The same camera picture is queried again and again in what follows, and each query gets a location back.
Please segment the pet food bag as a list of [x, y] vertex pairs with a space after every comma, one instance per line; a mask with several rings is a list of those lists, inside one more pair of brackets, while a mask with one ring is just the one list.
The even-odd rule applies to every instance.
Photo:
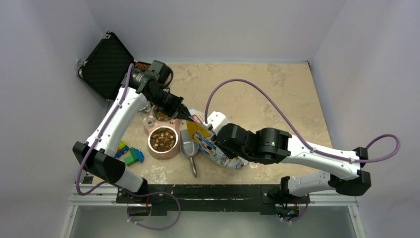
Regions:
[[190, 109], [189, 112], [195, 121], [187, 122], [187, 130], [200, 151], [204, 152], [214, 162], [223, 167], [240, 170], [248, 164], [248, 161], [241, 157], [234, 159], [227, 158], [222, 150], [211, 141], [213, 134], [204, 125], [205, 113], [195, 109]]

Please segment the metal food scoop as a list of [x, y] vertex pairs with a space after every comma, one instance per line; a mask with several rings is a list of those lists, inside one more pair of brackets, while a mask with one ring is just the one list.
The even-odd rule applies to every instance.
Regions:
[[180, 151], [183, 156], [190, 160], [190, 165], [194, 178], [198, 177], [194, 156], [198, 152], [197, 145], [191, 139], [188, 130], [180, 130]]

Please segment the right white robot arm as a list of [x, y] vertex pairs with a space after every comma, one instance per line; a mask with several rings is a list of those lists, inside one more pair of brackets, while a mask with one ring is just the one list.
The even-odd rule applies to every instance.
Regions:
[[279, 188], [263, 194], [281, 203], [295, 201], [312, 192], [334, 190], [341, 195], [362, 196], [371, 187], [370, 173], [363, 171], [368, 159], [367, 149], [340, 151], [314, 144], [304, 145], [298, 137], [276, 128], [257, 132], [228, 123], [211, 137], [229, 158], [241, 157], [248, 162], [264, 165], [297, 164], [318, 172], [300, 177], [283, 177]]

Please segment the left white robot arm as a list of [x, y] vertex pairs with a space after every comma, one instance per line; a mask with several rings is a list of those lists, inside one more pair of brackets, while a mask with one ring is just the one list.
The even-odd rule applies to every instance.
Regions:
[[128, 190], [128, 196], [136, 203], [146, 200], [147, 180], [129, 170], [114, 155], [135, 114], [149, 104], [171, 119], [193, 120], [183, 97], [170, 93], [160, 84], [160, 80], [169, 76], [173, 76], [172, 69], [161, 61], [153, 61], [145, 71], [135, 69], [132, 63], [129, 65], [116, 99], [98, 128], [86, 141], [77, 141], [72, 148], [80, 164], [76, 176], [78, 194], [92, 192], [80, 189], [81, 173], [86, 171]]

